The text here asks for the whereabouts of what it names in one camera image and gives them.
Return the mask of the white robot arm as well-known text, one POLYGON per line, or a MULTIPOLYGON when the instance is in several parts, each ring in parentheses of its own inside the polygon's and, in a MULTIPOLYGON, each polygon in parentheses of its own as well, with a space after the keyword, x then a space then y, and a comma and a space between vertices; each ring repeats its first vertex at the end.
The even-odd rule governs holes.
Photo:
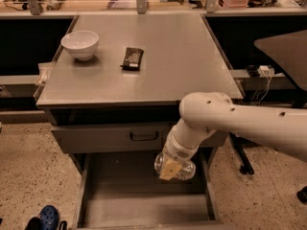
POLYGON ((162 180, 192 178, 196 166, 191 158, 218 131, 307 161, 306 109, 238 105, 224 93, 196 92, 181 100, 179 115, 154 162, 162 180))

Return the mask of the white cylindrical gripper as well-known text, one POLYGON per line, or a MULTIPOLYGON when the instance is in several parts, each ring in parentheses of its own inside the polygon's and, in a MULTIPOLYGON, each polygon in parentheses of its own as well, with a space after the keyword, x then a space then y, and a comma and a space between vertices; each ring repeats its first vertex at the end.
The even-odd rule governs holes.
POLYGON ((190 160, 197 152, 197 150, 197 148, 185 148, 176 140, 174 133, 171 131, 167 136, 162 151, 172 159, 168 159, 163 163, 159 178, 163 180, 171 180, 172 178, 174 178, 182 168, 182 165, 179 164, 177 161, 190 160))

